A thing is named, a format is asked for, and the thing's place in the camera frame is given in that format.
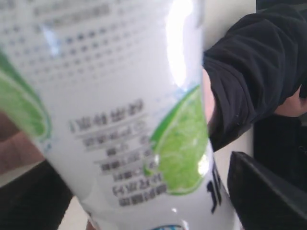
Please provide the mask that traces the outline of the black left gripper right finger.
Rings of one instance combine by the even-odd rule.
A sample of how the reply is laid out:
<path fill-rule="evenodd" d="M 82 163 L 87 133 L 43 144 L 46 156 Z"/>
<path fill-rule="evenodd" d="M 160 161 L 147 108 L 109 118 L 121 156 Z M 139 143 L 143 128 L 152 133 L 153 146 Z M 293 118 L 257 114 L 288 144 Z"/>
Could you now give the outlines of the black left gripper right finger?
<path fill-rule="evenodd" d="M 232 152 L 227 186 L 246 230 L 305 230 L 307 195 L 243 152 Z"/>

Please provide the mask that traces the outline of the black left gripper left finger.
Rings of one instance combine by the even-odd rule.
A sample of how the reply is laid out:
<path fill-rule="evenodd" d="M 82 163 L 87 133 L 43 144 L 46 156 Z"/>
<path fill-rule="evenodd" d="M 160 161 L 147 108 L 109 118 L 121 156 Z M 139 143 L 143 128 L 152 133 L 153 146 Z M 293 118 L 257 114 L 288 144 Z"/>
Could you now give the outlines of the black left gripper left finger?
<path fill-rule="evenodd" d="M 2 230 L 56 230 L 73 194 L 43 161 L 0 189 Z"/>

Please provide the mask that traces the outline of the black sleeved forearm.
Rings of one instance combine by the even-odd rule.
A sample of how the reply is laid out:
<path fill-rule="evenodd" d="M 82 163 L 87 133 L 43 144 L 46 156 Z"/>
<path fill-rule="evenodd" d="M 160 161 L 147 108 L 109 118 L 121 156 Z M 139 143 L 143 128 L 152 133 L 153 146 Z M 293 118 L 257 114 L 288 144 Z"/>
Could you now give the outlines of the black sleeved forearm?
<path fill-rule="evenodd" d="M 210 133 L 219 150 L 271 115 L 307 75 L 307 21 L 291 5 L 239 19 L 204 52 L 203 66 L 216 99 Z"/>

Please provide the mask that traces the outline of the person's open hand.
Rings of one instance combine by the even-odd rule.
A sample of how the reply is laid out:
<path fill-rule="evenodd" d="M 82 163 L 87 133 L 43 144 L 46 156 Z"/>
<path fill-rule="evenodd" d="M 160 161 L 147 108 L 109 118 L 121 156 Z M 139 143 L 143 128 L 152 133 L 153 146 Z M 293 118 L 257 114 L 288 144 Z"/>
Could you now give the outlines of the person's open hand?
<path fill-rule="evenodd" d="M 211 89 L 211 80 L 206 70 L 203 70 L 203 93 L 205 99 L 205 116 L 208 130 L 212 131 L 213 115 L 215 113 L 215 98 Z M 44 160 L 40 151 L 32 144 L 26 135 L 1 112 L 0 114 L 0 174 Z"/>

